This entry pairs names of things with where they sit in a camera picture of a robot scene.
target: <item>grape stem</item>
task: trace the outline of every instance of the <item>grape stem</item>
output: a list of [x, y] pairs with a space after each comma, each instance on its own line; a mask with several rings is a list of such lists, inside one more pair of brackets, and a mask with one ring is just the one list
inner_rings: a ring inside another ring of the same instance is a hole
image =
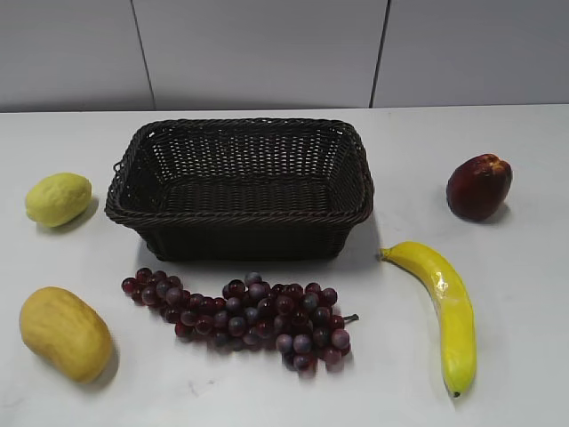
[[344, 322], [353, 322], [354, 320], [359, 320], [359, 316], [357, 314], [352, 314], [351, 316], [345, 316]]

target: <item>dark brown wicker basket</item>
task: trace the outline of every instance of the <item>dark brown wicker basket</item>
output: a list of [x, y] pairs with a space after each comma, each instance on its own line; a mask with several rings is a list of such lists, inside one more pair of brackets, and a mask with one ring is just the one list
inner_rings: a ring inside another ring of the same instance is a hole
[[163, 261], [336, 256], [373, 209], [365, 150], [337, 120], [167, 120], [134, 136], [105, 212]]

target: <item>basket rim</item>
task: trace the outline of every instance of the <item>basket rim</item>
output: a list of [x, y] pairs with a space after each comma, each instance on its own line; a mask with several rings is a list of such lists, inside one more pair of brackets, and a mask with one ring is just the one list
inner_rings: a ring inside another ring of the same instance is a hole
[[[130, 166], [134, 156], [140, 146], [140, 142], [149, 134], [154, 132], [157, 127], [164, 126], [186, 126], [186, 127], [220, 127], [230, 128], [235, 125], [270, 125], [278, 130], [278, 127], [285, 129], [288, 125], [308, 125], [318, 128], [322, 125], [328, 127], [338, 127], [342, 132], [349, 133], [352, 141], [355, 142], [354, 149], [358, 156], [358, 166], [362, 175], [362, 199], [357, 208], [349, 211], [243, 211], [243, 212], [142, 212], [127, 209], [120, 203], [120, 198], [124, 190], [124, 183], [128, 177]], [[305, 224], [327, 224], [337, 226], [353, 226], [363, 222], [373, 210], [373, 180], [366, 161], [365, 148], [361, 142], [359, 134], [353, 125], [337, 120], [323, 118], [275, 118], [275, 117], [254, 117], [254, 118], [230, 118], [230, 119], [172, 119], [158, 120], [142, 126], [132, 137], [126, 152], [121, 161], [114, 165], [115, 176], [108, 188], [105, 213], [113, 222], [125, 225], [130, 228], [155, 228], [163, 226], [187, 226], [187, 225], [238, 225], [244, 223], [286, 224], [286, 223], [305, 223]]]

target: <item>bunch of grapes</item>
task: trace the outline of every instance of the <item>bunch of grapes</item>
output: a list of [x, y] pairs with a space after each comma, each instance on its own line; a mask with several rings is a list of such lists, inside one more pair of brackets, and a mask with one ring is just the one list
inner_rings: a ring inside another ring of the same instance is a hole
[[345, 323], [357, 315], [343, 318], [334, 314], [338, 294], [318, 283], [305, 288], [299, 284], [271, 285], [259, 273], [242, 280], [231, 280], [223, 287], [223, 297], [191, 294], [180, 278], [148, 268], [126, 278], [123, 291], [138, 304], [158, 310], [180, 338], [202, 335], [216, 347], [232, 350], [255, 348], [263, 343], [276, 346], [284, 363], [305, 371], [321, 358], [337, 365], [350, 352]]

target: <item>white wall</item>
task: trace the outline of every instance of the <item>white wall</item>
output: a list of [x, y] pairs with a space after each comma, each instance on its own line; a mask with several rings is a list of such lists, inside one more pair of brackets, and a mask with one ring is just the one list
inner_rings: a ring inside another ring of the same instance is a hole
[[569, 1], [392, 0], [375, 107], [569, 102]]
[[367, 107], [387, 0], [135, 0], [159, 109]]
[[0, 0], [0, 111], [152, 109], [128, 0]]

